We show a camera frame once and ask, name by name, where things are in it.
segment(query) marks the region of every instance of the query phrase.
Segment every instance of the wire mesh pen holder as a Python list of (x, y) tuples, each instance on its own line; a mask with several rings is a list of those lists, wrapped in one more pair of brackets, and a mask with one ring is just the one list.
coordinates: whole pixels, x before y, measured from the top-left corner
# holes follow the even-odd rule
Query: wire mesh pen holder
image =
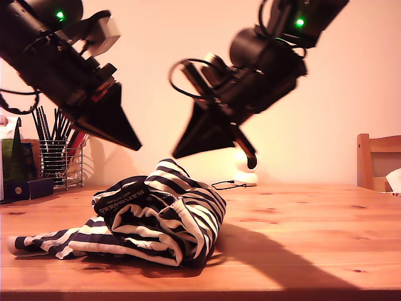
[(54, 187), (83, 187), (83, 144), (72, 148), (66, 139), (41, 140), (40, 176), (52, 178)]

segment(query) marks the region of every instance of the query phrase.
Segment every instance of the striped shirt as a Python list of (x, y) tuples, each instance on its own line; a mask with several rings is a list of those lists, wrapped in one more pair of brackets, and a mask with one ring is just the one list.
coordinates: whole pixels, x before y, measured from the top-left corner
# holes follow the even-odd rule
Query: striped shirt
[(134, 176), (92, 197), (98, 215), (79, 228), (8, 239), (17, 256), (49, 253), (61, 260), (132, 255), (170, 266), (200, 267), (212, 254), (226, 202), (172, 159), (148, 177)]

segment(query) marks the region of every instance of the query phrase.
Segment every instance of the wooden chair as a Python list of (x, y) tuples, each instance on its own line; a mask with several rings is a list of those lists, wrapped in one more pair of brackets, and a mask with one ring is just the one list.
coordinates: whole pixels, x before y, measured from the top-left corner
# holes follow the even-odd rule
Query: wooden chair
[[(358, 135), (358, 186), (375, 191), (392, 191), (386, 175), (401, 168), (401, 136), (369, 138), (369, 134)], [(392, 157), (391, 164), (384, 161), (384, 156)], [(382, 159), (381, 168), (375, 165), (374, 159)]]

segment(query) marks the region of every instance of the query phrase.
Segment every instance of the black cable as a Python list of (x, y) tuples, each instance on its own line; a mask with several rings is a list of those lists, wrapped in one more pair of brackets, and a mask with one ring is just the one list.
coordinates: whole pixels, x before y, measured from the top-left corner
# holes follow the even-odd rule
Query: black cable
[(32, 113), (38, 107), (40, 91), (37, 89), (34, 89), (34, 92), (16, 92), (16, 91), (10, 91), (10, 90), (5, 90), (5, 89), (0, 89), (0, 91), (6, 92), (6, 93), (18, 94), (18, 95), (35, 95), (34, 105), (31, 106), (31, 108), (28, 111), (20, 111), (17, 108), (10, 108), (8, 103), (6, 102), (6, 100), (3, 98), (3, 96), (0, 93), (0, 107), (5, 109), (9, 113), (16, 114), (16, 115), (27, 115), (27, 114)]
[(17, 95), (36, 95), (36, 91), (33, 91), (33, 92), (19, 92), (19, 91), (12, 91), (12, 90), (2, 89), (2, 88), (0, 88), (0, 92), (17, 94)]
[(225, 187), (225, 188), (217, 188), (217, 187), (216, 187), (217, 184), (222, 184), (222, 183), (231, 183), (231, 184), (234, 184), (235, 181), (234, 181), (234, 180), (229, 180), (229, 181), (217, 182), (217, 183), (212, 184), (212, 187), (213, 187), (215, 190), (227, 190), (227, 189), (238, 188), (238, 187), (252, 187), (252, 186), (250, 186), (250, 185), (247, 185), (246, 183), (244, 183), (244, 184), (237, 184), (237, 185), (235, 185), (235, 186)]
[(263, 32), (263, 34), (268, 37), (270, 34), (268, 33), (267, 28), (265, 27), (265, 25), (263, 24), (263, 10), (264, 10), (264, 5), (266, 4), (266, 2), (268, 2), (269, 0), (263, 0), (260, 7), (259, 7), (259, 26)]
[(183, 89), (180, 89), (179, 87), (177, 87), (176, 85), (174, 85), (174, 83), (173, 83), (173, 81), (172, 81), (172, 77), (173, 77), (174, 71), (175, 71), (175, 69), (176, 69), (179, 65), (184, 64), (186, 61), (195, 61), (195, 62), (198, 62), (198, 63), (203, 63), (203, 64), (206, 64), (206, 65), (208, 65), (208, 66), (210, 66), (210, 67), (212, 67), (212, 68), (214, 68), (214, 69), (216, 69), (216, 70), (218, 70), (218, 71), (224, 71), (224, 70), (221, 70), (219, 67), (213, 65), (212, 63), (210, 63), (210, 62), (208, 62), (208, 61), (200, 60), (200, 59), (198, 59), (198, 58), (186, 58), (186, 59), (184, 59), (184, 60), (178, 61), (177, 63), (175, 63), (175, 64), (170, 68), (170, 71), (169, 71), (169, 82), (170, 82), (171, 86), (174, 88), (174, 90), (176, 90), (176, 91), (178, 91), (178, 92), (180, 92), (180, 93), (182, 93), (182, 94), (184, 94), (184, 95), (187, 95), (187, 96), (189, 96), (189, 97), (192, 97), (192, 98), (194, 98), (194, 99), (214, 100), (214, 99), (216, 98), (215, 95), (214, 95), (214, 96), (195, 95), (195, 94), (191, 94), (191, 93), (189, 93), (189, 92), (187, 92), (187, 91), (185, 91), (185, 90), (183, 90)]

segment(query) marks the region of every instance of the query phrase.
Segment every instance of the table surface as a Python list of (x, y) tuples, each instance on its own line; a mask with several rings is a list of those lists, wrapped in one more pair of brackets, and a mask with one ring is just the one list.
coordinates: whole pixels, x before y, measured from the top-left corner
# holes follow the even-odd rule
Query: table surface
[(2, 300), (401, 300), (401, 198), (354, 186), (221, 191), (227, 214), (214, 255), (198, 270), (7, 251), (8, 236), (84, 225), (101, 189), (0, 206)]

